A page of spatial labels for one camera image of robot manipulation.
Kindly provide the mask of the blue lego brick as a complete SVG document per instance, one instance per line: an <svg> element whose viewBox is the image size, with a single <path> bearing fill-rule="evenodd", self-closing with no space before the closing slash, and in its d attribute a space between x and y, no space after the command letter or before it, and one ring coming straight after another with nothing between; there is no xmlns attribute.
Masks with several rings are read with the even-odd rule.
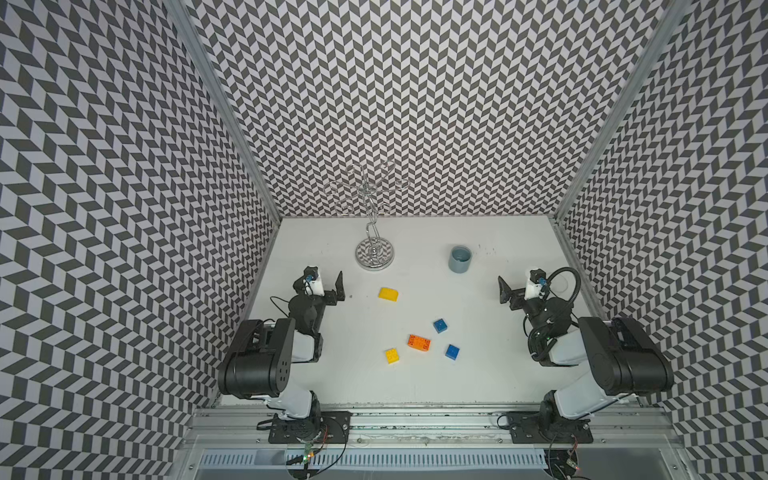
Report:
<svg viewBox="0 0 768 480"><path fill-rule="evenodd" d="M444 319L438 319L434 321L433 327L438 334L443 333L448 329L448 325Z"/></svg>
<svg viewBox="0 0 768 480"><path fill-rule="evenodd" d="M459 353L460 353L459 347L453 344L449 344L445 350L445 357L450 359L451 361L456 361L459 356Z"/></svg>

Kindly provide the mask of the small yellow lego brick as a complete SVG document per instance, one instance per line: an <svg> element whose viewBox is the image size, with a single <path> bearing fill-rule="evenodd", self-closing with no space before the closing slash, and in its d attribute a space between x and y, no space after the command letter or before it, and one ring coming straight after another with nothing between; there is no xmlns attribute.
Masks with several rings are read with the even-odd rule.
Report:
<svg viewBox="0 0 768 480"><path fill-rule="evenodd" d="M392 365L400 360L399 353L395 348L391 348L385 351L386 362Z"/></svg>

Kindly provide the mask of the orange lego brick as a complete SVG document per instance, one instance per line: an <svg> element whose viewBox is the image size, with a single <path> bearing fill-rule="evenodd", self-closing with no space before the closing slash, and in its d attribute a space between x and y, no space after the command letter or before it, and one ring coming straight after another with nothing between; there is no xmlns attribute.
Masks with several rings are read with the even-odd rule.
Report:
<svg viewBox="0 0 768 480"><path fill-rule="evenodd" d="M431 341L421 336L410 335L407 341L407 345L412 349L421 352L427 352L430 350Z"/></svg>

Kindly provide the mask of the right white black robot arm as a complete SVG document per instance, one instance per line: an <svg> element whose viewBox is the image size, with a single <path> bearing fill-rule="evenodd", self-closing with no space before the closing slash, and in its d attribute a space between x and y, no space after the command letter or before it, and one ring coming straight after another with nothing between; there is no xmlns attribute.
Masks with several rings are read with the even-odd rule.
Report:
<svg viewBox="0 0 768 480"><path fill-rule="evenodd" d="M505 415L516 444L588 444L591 417L630 397L666 392L674 383L670 361L632 318L605 322L575 317L582 279L572 267L531 269L522 288L498 281L499 301L522 311L530 358L543 367L588 366L571 384L549 391L536 411Z"/></svg>

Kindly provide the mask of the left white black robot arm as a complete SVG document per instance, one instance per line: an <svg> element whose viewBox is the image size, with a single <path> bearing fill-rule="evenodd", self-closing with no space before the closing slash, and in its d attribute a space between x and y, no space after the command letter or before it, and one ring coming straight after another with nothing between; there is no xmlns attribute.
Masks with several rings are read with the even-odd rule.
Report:
<svg viewBox="0 0 768 480"><path fill-rule="evenodd" d="M343 444L351 413L323 412L314 391L290 380L293 365L320 360L325 310L345 300L343 275L327 290L319 268L308 266L293 288L287 315L240 323L218 369L218 389L237 399L260 400L274 412L257 426L269 433L271 444Z"/></svg>

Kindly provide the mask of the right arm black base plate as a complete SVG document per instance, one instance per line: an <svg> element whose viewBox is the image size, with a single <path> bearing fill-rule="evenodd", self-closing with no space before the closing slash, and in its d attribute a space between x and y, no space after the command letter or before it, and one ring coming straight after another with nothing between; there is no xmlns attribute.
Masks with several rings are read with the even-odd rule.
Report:
<svg viewBox="0 0 768 480"><path fill-rule="evenodd" d="M514 444L591 444L594 442L588 420L566 419L558 414L532 411L506 414Z"/></svg>

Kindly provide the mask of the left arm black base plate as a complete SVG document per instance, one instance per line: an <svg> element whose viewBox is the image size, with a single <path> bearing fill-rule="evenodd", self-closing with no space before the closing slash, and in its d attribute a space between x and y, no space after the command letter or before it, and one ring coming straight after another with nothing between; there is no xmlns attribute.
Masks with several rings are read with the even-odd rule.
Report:
<svg viewBox="0 0 768 480"><path fill-rule="evenodd" d="M270 444L345 444L351 429L351 411L311 413L304 419L280 419L271 422Z"/></svg>

